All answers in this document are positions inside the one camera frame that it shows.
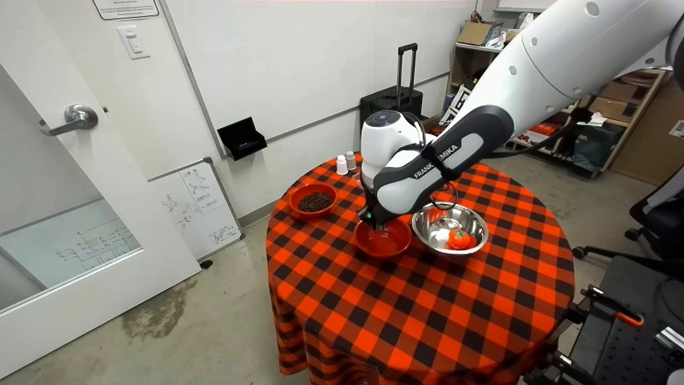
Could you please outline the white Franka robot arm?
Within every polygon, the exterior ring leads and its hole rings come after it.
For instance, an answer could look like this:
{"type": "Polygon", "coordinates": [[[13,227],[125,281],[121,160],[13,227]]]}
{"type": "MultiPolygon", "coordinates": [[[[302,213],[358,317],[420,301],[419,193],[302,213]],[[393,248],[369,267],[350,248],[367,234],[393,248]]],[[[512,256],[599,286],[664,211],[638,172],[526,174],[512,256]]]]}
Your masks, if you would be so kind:
{"type": "Polygon", "coordinates": [[[396,109],[362,120],[361,218],[420,209],[445,181],[620,75],[677,70],[682,40],[684,0],[556,0],[493,58],[439,135],[396,109]]]}

